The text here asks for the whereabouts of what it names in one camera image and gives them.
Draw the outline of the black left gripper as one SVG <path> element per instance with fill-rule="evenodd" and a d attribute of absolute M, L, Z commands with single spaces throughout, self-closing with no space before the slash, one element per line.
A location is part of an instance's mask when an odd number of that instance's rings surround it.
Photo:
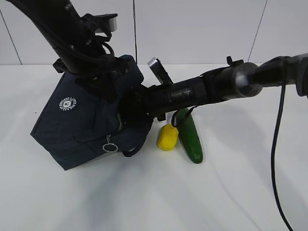
<path fill-rule="evenodd" d="M 92 70 L 77 74 L 71 72 L 61 59 L 56 60 L 53 67 L 58 73 L 72 75 L 75 84 L 95 96 L 117 96 L 115 83 L 120 76 L 128 72 L 128 62 L 129 59 L 127 58 L 116 57 L 111 64 L 106 66 L 100 64 Z"/>

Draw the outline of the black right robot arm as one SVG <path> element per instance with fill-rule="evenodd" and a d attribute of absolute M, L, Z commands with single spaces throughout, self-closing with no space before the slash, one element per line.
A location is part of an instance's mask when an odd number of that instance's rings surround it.
<path fill-rule="evenodd" d="M 177 83 L 130 90 L 119 110 L 126 116 L 162 118 L 180 109 L 255 97 L 264 88 L 295 85 L 298 96 L 308 95 L 308 55 L 278 56 L 262 65 L 233 61 Z"/>

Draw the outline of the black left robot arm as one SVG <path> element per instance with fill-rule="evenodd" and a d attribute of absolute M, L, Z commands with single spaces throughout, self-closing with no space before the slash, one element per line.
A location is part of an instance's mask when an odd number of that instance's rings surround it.
<path fill-rule="evenodd" d="M 58 55 L 53 67 L 70 73 L 83 87 L 109 102 L 117 98 L 116 79 L 128 70 L 108 44 L 117 13 L 79 16 L 69 0 L 12 0 Z"/>

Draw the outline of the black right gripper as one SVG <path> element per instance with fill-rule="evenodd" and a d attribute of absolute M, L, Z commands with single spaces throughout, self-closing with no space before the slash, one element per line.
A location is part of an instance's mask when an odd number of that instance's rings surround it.
<path fill-rule="evenodd" d="M 154 90 L 162 90 L 166 85 L 152 85 L 146 87 L 139 84 L 137 87 L 131 87 L 119 102 L 119 114 L 124 124 L 135 121 L 146 121 L 157 118 L 159 122 L 166 121 L 166 113 L 151 115 L 148 110 L 148 95 Z"/>

